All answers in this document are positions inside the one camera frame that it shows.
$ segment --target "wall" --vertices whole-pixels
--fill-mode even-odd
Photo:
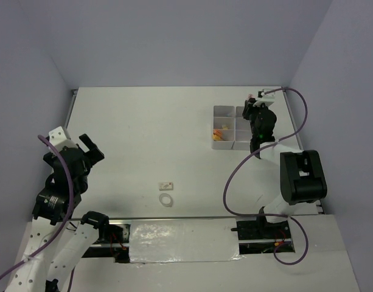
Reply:
[[[373,0],[334,0],[291,82],[309,104],[302,133],[317,149],[362,291],[373,291]],[[290,96],[298,122],[302,105]]]
[[[70,99],[18,2],[0,0],[0,274],[15,260],[50,172],[41,160],[47,150],[37,134],[63,123]]]
[[[287,85],[331,0],[20,0],[70,88]]]

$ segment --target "plastic sheet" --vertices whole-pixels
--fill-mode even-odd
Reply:
[[[133,263],[224,262],[240,259],[235,219],[133,221]]]

